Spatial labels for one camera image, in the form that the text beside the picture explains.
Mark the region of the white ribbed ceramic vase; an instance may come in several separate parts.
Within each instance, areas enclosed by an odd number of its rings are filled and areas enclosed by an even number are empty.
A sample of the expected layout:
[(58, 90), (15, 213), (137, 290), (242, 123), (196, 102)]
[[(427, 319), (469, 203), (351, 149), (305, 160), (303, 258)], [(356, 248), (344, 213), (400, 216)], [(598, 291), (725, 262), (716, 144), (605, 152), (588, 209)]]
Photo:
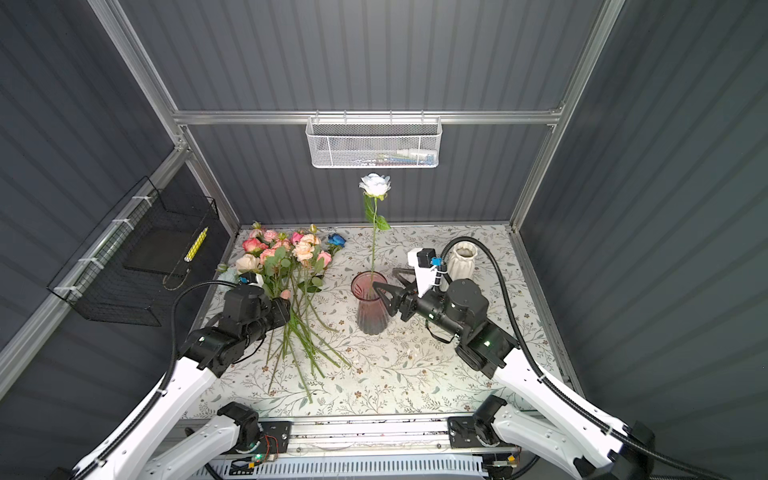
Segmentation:
[(475, 270), (477, 246), (468, 241), (458, 242), (447, 255), (447, 273), (453, 281), (471, 279)]

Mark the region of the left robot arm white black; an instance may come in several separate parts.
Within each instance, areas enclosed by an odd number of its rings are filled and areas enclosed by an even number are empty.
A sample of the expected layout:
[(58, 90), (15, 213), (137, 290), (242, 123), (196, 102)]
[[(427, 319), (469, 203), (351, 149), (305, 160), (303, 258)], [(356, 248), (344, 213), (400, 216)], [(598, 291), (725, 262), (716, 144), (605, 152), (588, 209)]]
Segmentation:
[(166, 373), (121, 424), (74, 467), (57, 467), (49, 478), (186, 479), (230, 450), (257, 461), (278, 451), (258, 413), (237, 402), (220, 408), (164, 453), (156, 451), (182, 414), (241, 360), (248, 346), (290, 320), (289, 300), (270, 298), (255, 284), (227, 286), (215, 326), (194, 330), (182, 346), (174, 346)]

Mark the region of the white rose stem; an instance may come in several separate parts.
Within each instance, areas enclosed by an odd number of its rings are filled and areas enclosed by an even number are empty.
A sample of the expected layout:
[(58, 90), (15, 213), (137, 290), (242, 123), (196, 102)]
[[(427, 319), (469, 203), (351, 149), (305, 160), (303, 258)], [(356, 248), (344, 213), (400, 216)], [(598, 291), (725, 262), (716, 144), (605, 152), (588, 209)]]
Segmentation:
[(364, 215), (373, 229), (370, 253), (370, 275), (375, 273), (377, 237), (380, 231), (391, 229), (384, 216), (379, 213), (379, 203), (383, 202), (391, 190), (389, 176), (370, 173), (360, 179), (359, 188), (363, 193)]

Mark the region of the pink glass vase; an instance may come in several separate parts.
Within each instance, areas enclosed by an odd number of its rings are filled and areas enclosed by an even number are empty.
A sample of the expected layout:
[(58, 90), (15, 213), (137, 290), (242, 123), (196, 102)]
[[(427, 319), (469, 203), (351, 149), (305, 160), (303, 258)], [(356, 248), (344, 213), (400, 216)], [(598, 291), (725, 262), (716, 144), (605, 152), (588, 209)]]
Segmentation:
[(390, 316), (385, 305), (373, 288), (373, 284), (386, 283), (378, 272), (360, 272), (351, 283), (351, 292), (358, 301), (356, 323), (367, 335), (379, 335), (386, 330)]

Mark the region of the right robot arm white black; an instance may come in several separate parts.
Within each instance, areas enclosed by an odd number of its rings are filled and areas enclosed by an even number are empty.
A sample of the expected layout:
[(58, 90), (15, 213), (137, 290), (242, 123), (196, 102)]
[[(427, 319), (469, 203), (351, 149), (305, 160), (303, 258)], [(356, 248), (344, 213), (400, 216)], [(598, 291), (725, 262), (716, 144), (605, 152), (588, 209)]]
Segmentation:
[(647, 479), (654, 462), (616, 434), (627, 433), (643, 446), (654, 441), (646, 427), (629, 428), (529, 361), (519, 341), (487, 316), (489, 302), (471, 280), (457, 280), (446, 291), (420, 292), (416, 283), (398, 287), (376, 282), (374, 291), (388, 312), (407, 320), (423, 317), (457, 338), (455, 351), (471, 369), (512, 390), (530, 403), (536, 418), (496, 395), (473, 415), (478, 439), (489, 446), (515, 444), (559, 467), (574, 479)]

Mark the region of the bunch of artificial flowers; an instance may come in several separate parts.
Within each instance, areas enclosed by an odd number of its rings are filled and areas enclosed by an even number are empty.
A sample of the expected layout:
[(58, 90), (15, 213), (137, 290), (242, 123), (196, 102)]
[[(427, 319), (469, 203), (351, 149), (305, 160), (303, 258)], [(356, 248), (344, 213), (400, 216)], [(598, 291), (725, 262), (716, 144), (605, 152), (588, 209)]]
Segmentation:
[(297, 366), (301, 359), (309, 362), (309, 374), (314, 379), (325, 376), (321, 360), (337, 368), (349, 367), (351, 363), (315, 331), (317, 326), (336, 331), (320, 318), (314, 297), (324, 290), (325, 274), (343, 248), (330, 245), (328, 236), (322, 237), (314, 225), (285, 232), (258, 222), (252, 224), (242, 248), (243, 254), (220, 270), (233, 271), (237, 280), (241, 272), (257, 272), (270, 299), (290, 301), (290, 321), (282, 328), (281, 337), (269, 336), (265, 365), (272, 372), (270, 380), (275, 380), (279, 366)]

